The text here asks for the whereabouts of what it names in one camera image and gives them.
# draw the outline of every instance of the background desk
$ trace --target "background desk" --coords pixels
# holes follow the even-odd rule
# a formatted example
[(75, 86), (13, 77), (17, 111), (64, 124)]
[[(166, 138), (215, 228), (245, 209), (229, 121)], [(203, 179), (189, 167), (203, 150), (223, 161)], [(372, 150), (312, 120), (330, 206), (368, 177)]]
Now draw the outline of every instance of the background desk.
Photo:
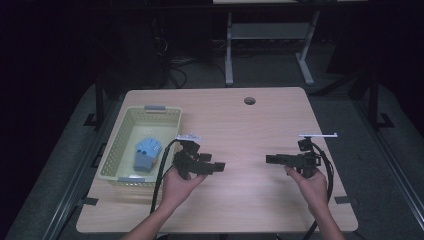
[[(256, 104), (246, 105), (246, 97), (255, 98)], [(283, 166), (265, 163), (266, 154), (299, 153), (299, 132), (321, 132), (303, 89), (131, 91), (111, 136), (117, 133), (125, 109), (136, 105), (181, 107), (182, 133), (193, 131), (203, 137), (200, 152), (226, 163), (225, 171), (209, 176), (161, 232), (297, 232), (310, 227), (314, 219), (295, 182)], [(313, 141), (332, 161), (325, 141)], [(148, 216), (152, 192), (153, 188), (113, 186), (96, 177), (88, 197), (99, 200), (95, 206), (84, 206), (78, 231), (130, 231)], [(335, 168), (333, 196), (345, 195)], [(333, 197), (330, 209), (343, 231), (357, 228), (350, 204), (336, 204)]]

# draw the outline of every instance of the blue object in basket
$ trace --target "blue object in basket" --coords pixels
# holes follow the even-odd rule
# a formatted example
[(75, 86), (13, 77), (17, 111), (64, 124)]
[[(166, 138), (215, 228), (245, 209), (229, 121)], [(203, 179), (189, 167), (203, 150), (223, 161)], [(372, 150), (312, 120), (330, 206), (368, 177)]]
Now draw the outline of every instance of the blue object in basket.
[(162, 146), (154, 138), (146, 138), (135, 145), (134, 170), (150, 172), (156, 163)]

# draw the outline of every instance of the human hand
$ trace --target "human hand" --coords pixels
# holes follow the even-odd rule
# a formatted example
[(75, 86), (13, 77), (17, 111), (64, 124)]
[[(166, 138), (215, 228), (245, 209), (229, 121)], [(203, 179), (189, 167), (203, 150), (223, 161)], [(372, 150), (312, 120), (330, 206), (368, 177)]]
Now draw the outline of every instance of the human hand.
[(308, 203), (308, 208), (312, 215), (315, 216), (320, 209), (328, 208), (327, 180), (318, 168), (315, 168), (314, 175), (310, 178), (304, 178), (291, 167), (284, 166), (284, 169), (299, 186), (300, 192)]
[(188, 180), (184, 180), (175, 167), (169, 169), (164, 178), (162, 201), (159, 207), (174, 211), (206, 179), (207, 175), (198, 175), (193, 179), (190, 175), (188, 177)]

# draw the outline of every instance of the forearm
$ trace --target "forearm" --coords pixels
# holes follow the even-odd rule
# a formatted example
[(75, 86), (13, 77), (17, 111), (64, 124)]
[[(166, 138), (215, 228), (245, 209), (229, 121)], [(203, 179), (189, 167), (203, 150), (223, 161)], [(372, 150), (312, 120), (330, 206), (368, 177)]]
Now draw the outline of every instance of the forearm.
[(152, 240), (175, 209), (158, 207), (121, 240)]
[(318, 224), (319, 231), (322, 238), (325, 240), (343, 240), (345, 237), (340, 231), (337, 223), (334, 221), (333, 216), (328, 208), (322, 208), (314, 214), (315, 220)]

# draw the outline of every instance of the person's left hand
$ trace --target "person's left hand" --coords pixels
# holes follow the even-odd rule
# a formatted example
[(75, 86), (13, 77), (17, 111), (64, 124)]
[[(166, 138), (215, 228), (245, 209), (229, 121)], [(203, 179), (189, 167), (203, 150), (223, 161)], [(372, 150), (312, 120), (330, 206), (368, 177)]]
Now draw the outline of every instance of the person's left hand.
[(171, 167), (165, 175), (160, 207), (174, 211), (191, 194), (191, 192), (206, 179), (207, 175), (198, 175), (184, 180), (175, 167)]

